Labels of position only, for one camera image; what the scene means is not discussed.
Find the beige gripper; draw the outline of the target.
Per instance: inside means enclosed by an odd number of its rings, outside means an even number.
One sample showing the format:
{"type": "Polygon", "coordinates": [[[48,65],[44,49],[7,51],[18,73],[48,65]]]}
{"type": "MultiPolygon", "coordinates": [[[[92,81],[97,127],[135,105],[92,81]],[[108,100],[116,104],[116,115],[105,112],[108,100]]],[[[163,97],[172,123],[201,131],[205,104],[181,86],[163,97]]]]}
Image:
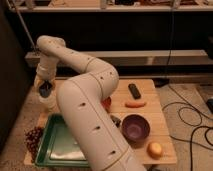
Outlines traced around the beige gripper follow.
{"type": "MultiPolygon", "coordinates": [[[[34,87],[36,90],[38,90],[43,84],[44,84],[45,80],[42,79],[39,75],[35,76],[34,79],[34,87]]],[[[55,88],[55,80],[49,80],[50,85],[52,86],[52,88],[55,88]]]]}

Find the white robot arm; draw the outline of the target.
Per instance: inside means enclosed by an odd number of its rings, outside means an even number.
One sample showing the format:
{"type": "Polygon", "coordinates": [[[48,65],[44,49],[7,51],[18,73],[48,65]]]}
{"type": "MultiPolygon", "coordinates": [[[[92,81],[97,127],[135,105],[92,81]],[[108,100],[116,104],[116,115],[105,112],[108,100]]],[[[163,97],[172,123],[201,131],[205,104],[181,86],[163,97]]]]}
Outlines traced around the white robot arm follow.
{"type": "Polygon", "coordinates": [[[57,105],[71,134],[93,171],[146,171],[102,106],[119,83],[109,63],[66,47],[58,37],[37,39],[41,52],[37,75],[52,80],[59,61],[78,75],[64,81],[56,93],[57,105]]]}

